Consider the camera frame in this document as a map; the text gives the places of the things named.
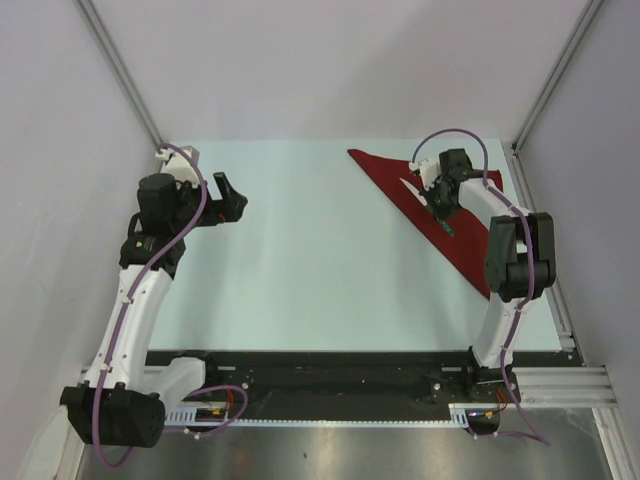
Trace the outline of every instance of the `floor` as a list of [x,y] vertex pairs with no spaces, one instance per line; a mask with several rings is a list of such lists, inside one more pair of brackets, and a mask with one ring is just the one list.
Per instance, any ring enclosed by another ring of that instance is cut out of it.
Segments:
[[[490,166],[501,170],[505,192],[515,199],[502,146],[487,143]],[[205,177],[226,172],[249,205],[239,223],[187,237],[150,348],[466,350],[482,326],[486,299],[346,153],[353,147],[408,159],[416,144],[194,143]],[[461,146],[481,168],[479,147],[466,140],[435,140],[424,154]],[[516,349],[559,348],[543,298]]]
[[[167,435],[153,449],[134,452],[118,472],[106,470],[87,447],[77,479],[612,478],[590,410],[531,415],[551,448],[513,438],[473,441],[459,429],[237,427],[199,441]],[[502,428],[521,426],[517,413],[507,412]]]

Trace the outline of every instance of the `dark red fabric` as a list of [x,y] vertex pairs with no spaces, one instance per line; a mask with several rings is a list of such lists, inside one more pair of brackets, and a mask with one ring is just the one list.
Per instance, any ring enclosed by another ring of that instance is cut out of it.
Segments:
[[[376,157],[355,149],[348,152],[411,223],[480,293],[489,298],[489,287],[484,279],[489,235],[482,223],[468,211],[460,210],[447,219],[454,231],[454,235],[450,236],[400,181],[400,178],[404,178],[416,188],[422,188],[420,177],[409,173],[406,161]],[[502,190],[500,172],[490,171],[489,178]]]

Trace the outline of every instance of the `red cloth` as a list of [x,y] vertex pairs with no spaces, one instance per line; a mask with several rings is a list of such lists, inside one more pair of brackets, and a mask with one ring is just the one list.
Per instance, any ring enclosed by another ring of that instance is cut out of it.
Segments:
[[[411,223],[480,293],[489,298],[490,290],[484,278],[489,233],[482,223],[468,211],[460,210],[447,219],[454,231],[450,236],[400,181],[403,178],[416,188],[422,188],[420,177],[409,173],[406,161],[376,157],[355,149],[348,152]],[[490,171],[489,178],[502,190],[499,171]]]

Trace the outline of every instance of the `light blue tabletop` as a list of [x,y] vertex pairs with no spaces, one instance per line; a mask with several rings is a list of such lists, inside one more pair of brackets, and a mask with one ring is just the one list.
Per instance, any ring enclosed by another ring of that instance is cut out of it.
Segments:
[[[227,174],[249,199],[239,223],[198,228],[160,310],[151,349],[466,350],[487,300],[349,157],[348,148],[409,159],[418,140],[180,142],[200,168]],[[498,140],[491,168],[516,199]],[[434,140],[420,157],[466,139]],[[532,307],[517,350],[558,351],[548,301]]]

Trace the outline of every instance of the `gray floor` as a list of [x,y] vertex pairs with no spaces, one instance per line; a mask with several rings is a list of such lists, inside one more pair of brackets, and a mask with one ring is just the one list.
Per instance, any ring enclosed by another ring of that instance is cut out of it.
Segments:
[[[590,410],[532,412],[553,446],[513,438],[473,441],[462,430],[232,428],[195,441],[163,438],[118,472],[87,448],[79,480],[107,479],[610,479]],[[520,428],[508,412],[503,428]]]

